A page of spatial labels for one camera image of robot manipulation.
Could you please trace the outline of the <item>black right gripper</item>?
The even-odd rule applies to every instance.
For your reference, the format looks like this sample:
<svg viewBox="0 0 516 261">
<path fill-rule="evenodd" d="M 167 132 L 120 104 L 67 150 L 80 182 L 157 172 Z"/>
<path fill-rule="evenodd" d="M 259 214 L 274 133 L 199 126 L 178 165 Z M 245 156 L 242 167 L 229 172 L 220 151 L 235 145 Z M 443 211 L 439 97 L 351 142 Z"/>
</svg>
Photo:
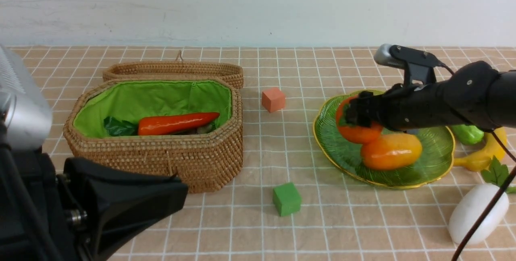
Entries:
<svg viewBox="0 0 516 261">
<path fill-rule="evenodd" d="M 499 124 L 490 116 L 489 103 L 501 76 L 485 61 L 469 63 L 446 81 L 382 96 L 379 120 L 395 131 L 460 124 L 494 130 Z M 362 91 L 346 99 L 346 125 L 372 128 L 377 124 L 369 111 L 373 96 L 372 91 Z"/>
</svg>

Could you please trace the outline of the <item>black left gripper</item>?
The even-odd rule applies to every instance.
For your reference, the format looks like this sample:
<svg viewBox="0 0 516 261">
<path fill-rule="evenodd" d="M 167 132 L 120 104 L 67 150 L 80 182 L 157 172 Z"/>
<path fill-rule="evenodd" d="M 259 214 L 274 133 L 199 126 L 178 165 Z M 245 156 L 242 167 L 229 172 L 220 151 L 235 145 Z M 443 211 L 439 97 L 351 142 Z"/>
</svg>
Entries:
<svg viewBox="0 0 516 261">
<path fill-rule="evenodd" d="M 66 160 L 56 177 L 63 215 L 80 261 L 106 261 L 139 233 L 180 211 L 188 186 L 155 176 Z"/>
</svg>

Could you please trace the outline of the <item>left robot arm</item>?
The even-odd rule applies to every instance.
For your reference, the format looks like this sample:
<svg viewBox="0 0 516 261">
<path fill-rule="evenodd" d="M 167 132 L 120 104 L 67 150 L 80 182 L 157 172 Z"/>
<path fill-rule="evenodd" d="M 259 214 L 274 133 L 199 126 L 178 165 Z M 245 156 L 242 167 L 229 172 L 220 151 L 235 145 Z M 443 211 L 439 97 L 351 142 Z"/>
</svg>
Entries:
<svg viewBox="0 0 516 261">
<path fill-rule="evenodd" d="M 122 172 L 83 157 L 58 174 L 42 145 L 53 111 L 20 56 L 1 47 L 2 261 L 106 261 L 184 206 L 181 179 Z"/>
</svg>

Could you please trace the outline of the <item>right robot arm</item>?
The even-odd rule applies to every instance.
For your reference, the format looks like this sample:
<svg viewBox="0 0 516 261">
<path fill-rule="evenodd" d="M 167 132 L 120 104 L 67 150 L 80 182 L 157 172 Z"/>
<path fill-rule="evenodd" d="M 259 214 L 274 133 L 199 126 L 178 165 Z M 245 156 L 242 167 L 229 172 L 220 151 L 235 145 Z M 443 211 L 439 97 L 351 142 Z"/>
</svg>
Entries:
<svg viewBox="0 0 516 261">
<path fill-rule="evenodd" d="M 516 73 L 498 72 L 485 61 L 472 62 L 450 79 L 392 88 L 380 95 L 362 92 L 352 99 L 342 123 L 391 131 L 473 125 L 483 131 L 516 125 Z"/>
</svg>

